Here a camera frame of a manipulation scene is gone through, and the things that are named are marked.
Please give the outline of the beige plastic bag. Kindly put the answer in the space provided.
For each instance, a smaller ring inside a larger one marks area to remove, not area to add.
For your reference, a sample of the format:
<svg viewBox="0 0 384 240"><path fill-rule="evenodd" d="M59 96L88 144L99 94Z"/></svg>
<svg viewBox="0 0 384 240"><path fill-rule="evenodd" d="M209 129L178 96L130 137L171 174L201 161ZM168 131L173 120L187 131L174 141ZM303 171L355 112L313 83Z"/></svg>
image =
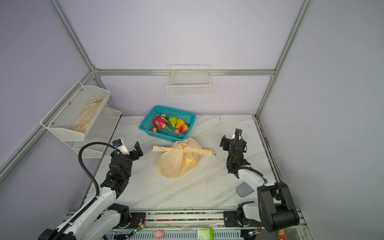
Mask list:
<svg viewBox="0 0 384 240"><path fill-rule="evenodd" d="M204 149L193 138L175 142L171 147L154 146L153 152L160 152L156 161L157 171L169 179L178 179L193 169L201 156L211 156L212 151Z"/></svg>

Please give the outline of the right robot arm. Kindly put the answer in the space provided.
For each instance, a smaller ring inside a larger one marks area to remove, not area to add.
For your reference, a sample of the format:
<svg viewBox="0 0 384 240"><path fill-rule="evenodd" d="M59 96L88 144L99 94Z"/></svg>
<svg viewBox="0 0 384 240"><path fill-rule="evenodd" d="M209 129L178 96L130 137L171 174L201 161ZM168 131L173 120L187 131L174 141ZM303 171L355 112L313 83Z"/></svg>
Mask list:
<svg viewBox="0 0 384 240"><path fill-rule="evenodd" d="M247 142L242 136L241 129L235 129L232 138L222 137L220 147L228 152L226 166L229 174L243 181L239 186L242 191L238 195L245 197L248 191L250 194L257 193L257 201L248 201L238 204L235 215L226 211L224 213L225 225L229 223L237 227L250 227L256 224L257 232L262 227L267 232L297 226L300 217L292 198L290 189L283 182L267 180L263 174L251 167L245 157Z"/></svg>

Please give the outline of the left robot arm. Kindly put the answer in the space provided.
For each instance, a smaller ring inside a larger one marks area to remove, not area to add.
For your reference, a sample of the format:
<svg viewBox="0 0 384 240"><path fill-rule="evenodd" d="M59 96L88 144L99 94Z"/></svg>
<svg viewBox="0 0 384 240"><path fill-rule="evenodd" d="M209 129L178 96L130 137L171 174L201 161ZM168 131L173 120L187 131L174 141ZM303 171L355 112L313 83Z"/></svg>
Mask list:
<svg viewBox="0 0 384 240"><path fill-rule="evenodd" d="M112 148L111 162L106 179L98 184L83 161L86 148L102 145ZM129 207L116 203L117 198L124 192L132 175L133 162L144 155L138 142L134 150L128 151L122 139L114 140L112 144L92 142L84 145L78 160L82 169L90 177L96 192L75 214L55 229L46 229L39 236L40 240L101 240L114 229L133 228L133 231L123 239L129 239L144 227L145 214L131 214Z"/></svg>

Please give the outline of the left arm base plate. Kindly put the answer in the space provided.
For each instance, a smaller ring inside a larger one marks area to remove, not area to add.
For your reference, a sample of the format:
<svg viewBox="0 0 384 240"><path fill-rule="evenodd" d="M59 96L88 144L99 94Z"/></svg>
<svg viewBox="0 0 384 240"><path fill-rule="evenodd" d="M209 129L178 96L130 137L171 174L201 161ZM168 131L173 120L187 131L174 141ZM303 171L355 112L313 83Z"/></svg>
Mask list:
<svg viewBox="0 0 384 240"><path fill-rule="evenodd" d="M145 212L129 212L129 215L125 214L121 218L121 222L118 224L119 229L135 229L140 223L144 224L146 220Z"/></svg>

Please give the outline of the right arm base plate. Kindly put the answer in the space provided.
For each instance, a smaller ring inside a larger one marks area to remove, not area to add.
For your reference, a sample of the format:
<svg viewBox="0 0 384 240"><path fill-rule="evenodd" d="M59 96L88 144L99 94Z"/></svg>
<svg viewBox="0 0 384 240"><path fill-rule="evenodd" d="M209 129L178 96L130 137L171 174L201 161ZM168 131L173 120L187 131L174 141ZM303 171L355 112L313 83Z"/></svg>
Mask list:
<svg viewBox="0 0 384 240"><path fill-rule="evenodd" d="M236 211L224 211L224 224L226 228L229 227L262 227L262 223L250 218L247 218L242 209Z"/></svg>

